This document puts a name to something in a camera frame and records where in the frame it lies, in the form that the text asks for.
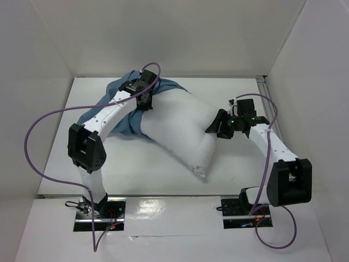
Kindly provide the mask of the blue pillowcase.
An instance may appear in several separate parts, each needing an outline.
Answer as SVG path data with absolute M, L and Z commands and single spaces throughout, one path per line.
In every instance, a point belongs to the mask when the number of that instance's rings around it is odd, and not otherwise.
M 174 81 L 161 79 L 158 75 L 150 85 L 140 80 L 140 73 L 132 71 L 121 79 L 108 84 L 106 94 L 71 127 L 83 136 L 95 133 L 98 136 L 111 132 L 132 134 L 140 132 L 140 121 L 145 111 L 136 110 L 136 94 L 153 90 L 153 96 L 161 92 L 179 89 Z

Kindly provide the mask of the white pillow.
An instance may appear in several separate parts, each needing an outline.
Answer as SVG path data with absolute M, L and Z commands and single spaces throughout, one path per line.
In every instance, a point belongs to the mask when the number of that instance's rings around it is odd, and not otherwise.
M 141 133 L 205 179 L 217 144 L 216 135 L 206 133 L 206 129 L 219 109 L 180 89 L 154 95 L 152 107 L 142 115 Z

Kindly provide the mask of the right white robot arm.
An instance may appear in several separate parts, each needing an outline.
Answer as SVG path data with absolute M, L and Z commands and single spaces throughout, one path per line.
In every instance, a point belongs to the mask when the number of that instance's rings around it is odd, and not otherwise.
M 286 147 L 272 131 L 274 122 L 257 115 L 253 99 L 232 99 L 229 103 L 229 111 L 220 109 L 206 133 L 232 139 L 236 132 L 241 132 L 266 158 L 260 186 L 243 188 L 239 194 L 240 212 L 252 215 L 262 206 L 308 203 L 312 198 L 310 161 Z

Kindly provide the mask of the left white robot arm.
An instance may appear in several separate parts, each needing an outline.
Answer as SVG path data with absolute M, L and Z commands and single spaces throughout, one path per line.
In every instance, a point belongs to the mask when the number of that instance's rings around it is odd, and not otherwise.
M 106 161 L 104 141 L 113 128 L 135 109 L 152 108 L 156 76 L 141 76 L 121 84 L 106 106 L 83 124 L 74 123 L 68 131 L 68 156 L 80 172 L 82 184 L 88 189 L 83 202 L 96 218 L 107 213 L 108 196 L 103 186 L 101 167 Z

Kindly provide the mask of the aluminium rail frame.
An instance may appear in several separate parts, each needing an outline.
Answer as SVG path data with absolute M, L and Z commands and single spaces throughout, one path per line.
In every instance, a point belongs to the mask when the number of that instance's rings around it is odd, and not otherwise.
M 257 86 L 258 86 L 258 90 L 259 90 L 260 94 L 263 96 L 266 96 L 268 99 L 272 100 L 272 97 L 270 95 L 270 91 L 269 91 L 268 86 L 267 86 L 267 77 L 259 75 L 256 77 L 256 82 L 257 82 Z M 272 121 L 273 117 L 275 116 L 275 109 L 274 109 L 273 105 L 269 101 L 267 101 L 265 98 L 261 98 L 261 99 L 262 99 L 264 111 L 266 113 L 266 117 L 270 121 Z M 279 137 L 279 139 L 281 141 L 284 141 L 282 133 L 281 133 L 278 117 L 276 118 L 272 129 L 276 133 L 276 135 Z

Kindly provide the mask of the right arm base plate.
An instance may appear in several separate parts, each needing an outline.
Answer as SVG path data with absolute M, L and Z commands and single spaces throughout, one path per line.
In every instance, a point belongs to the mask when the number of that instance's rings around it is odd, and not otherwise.
M 268 207 L 263 207 L 249 216 L 249 209 L 243 209 L 237 198 L 221 198 L 221 204 L 216 210 L 222 214 L 224 229 L 255 228 L 257 223 L 261 228 L 273 226 Z

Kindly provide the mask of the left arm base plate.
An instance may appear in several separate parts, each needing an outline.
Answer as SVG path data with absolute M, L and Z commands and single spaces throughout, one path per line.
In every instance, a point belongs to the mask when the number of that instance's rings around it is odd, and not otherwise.
M 92 211 L 82 199 L 78 201 L 66 201 L 66 207 L 76 209 L 74 232 L 92 231 Z M 95 231 L 123 231 L 125 217 L 126 199 L 111 198 L 107 201 L 104 210 L 101 213 L 95 211 L 94 224 Z

